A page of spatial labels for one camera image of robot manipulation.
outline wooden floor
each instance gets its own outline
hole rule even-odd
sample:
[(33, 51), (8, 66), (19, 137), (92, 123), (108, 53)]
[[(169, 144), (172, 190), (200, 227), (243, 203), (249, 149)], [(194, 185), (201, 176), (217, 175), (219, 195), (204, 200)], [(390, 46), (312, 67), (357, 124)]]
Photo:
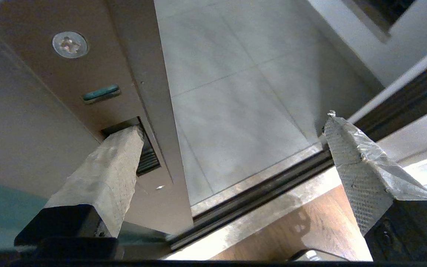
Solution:
[(348, 260), (371, 260), (343, 186), (283, 216), (212, 260), (287, 260), (305, 248)]

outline tile floor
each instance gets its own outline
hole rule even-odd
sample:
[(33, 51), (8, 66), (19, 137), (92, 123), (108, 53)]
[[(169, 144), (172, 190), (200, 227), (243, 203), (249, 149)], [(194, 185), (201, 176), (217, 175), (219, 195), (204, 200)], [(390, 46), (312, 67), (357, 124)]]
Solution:
[(296, 0), (155, 0), (191, 204), (318, 141), (373, 96)]

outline screw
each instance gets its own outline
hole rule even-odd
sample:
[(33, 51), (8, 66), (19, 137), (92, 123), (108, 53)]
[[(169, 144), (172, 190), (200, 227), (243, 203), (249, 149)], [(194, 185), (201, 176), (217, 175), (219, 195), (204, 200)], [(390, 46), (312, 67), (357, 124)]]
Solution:
[(61, 56), (76, 59), (88, 53), (87, 41), (76, 32), (60, 32), (52, 38), (52, 47)]

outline brown panel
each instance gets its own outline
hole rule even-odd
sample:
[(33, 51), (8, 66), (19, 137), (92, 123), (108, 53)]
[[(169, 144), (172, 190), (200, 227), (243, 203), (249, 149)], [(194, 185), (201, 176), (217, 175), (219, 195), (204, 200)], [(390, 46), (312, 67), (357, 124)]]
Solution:
[[(89, 52), (66, 59), (52, 47), (59, 32), (85, 37)], [(3, 1), (0, 38), (42, 79), (97, 139), (100, 130), (142, 113), (127, 62), (102, 1)], [(86, 105), (85, 93), (117, 84), (122, 94)]]
[(0, 185), (48, 199), (98, 145), (0, 42)]
[[(110, 4), (120, 29), (125, 28), (120, 39), (107, 7), (101, 0), (0, 1), (0, 39), (98, 141), (103, 139), (102, 129), (139, 117), (161, 168), (139, 177), (125, 220), (178, 233), (192, 225), (192, 216), (154, 2)], [(66, 59), (54, 51), (52, 38), (66, 31), (85, 37), (88, 54)], [(120, 40), (131, 51), (129, 62)], [(140, 90), (133, 72), (141, 81)], [(119, 86), (121, 95), (91, 105), (81, 99), (85, 93), (113, 84)]]

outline aluminum foil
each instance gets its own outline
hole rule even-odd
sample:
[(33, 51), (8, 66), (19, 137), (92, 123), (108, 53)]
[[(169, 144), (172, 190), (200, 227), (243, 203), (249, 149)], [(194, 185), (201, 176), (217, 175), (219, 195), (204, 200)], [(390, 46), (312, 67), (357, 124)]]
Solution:
[(143, 142), (143, 133), (137, 126), (110, 135), (44, 208), (92, 205), (110, 235), (117, 237), (134, 194)]
[(335, 112), (329, 115), (325, 137), (362, 235), (394, 200), (427, 200), (427, 189), (375, 142)]

